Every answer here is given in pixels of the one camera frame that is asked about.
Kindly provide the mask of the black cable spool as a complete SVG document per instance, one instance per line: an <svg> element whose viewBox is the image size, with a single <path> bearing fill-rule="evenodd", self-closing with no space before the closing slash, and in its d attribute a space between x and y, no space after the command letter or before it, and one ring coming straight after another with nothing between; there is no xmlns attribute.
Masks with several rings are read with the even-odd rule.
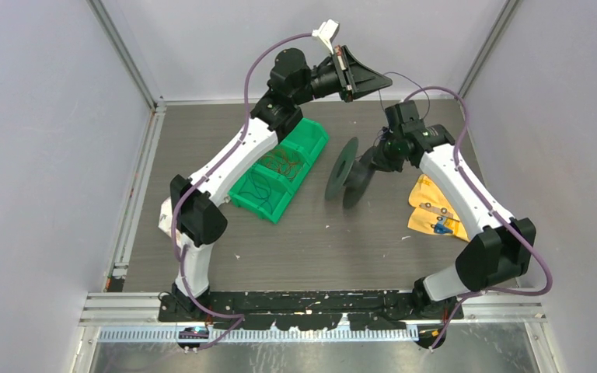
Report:
<svg viewBox="0 0 597 373"><path fill-rule="evenodd" d="M359 158L358 146L357 137L352 137L347 142L333 164L326 182L324 199L332 200L343 191L343 209L351 209L358 204L375 174L372 164L375 148L370 147Z"/></svg>

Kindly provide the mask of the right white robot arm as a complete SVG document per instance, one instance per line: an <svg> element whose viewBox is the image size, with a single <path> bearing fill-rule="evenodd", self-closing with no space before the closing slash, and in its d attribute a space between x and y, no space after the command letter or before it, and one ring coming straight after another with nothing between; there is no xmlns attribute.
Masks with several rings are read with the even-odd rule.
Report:
<svg viewBox="0 0 597 373"><path fill-rule="evenodd" d="M536 227L501 206L463 161L454 137L440 124L426 126L414 101L388 106L387 127L372 164L378 171L399 172L405 162L419 168L444 194L468 236L453 265L416 281L413 309L432 319L444 300L482 291L520 277L532 258Z"/></svg>

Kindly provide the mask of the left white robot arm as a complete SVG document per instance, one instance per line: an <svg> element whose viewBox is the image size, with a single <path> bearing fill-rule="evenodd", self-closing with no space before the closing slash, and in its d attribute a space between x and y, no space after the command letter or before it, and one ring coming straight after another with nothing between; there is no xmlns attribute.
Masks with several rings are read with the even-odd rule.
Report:
<svg viewBox="0 0 597 373"><path fill-rule="evenodd" d="M297 48L277 54L267 91L254 106L246 106L234 137L205 166L170 183L163 212L180 263L175 280L182 294L179 314L190 322L206 315L207 301L201 295L209 289L211 251L228 225L220 206L246 171L296 128L303 118L302 104L333 94L349 103L391 85L389 77L362 64L345 45L314 66Z"/></svg>

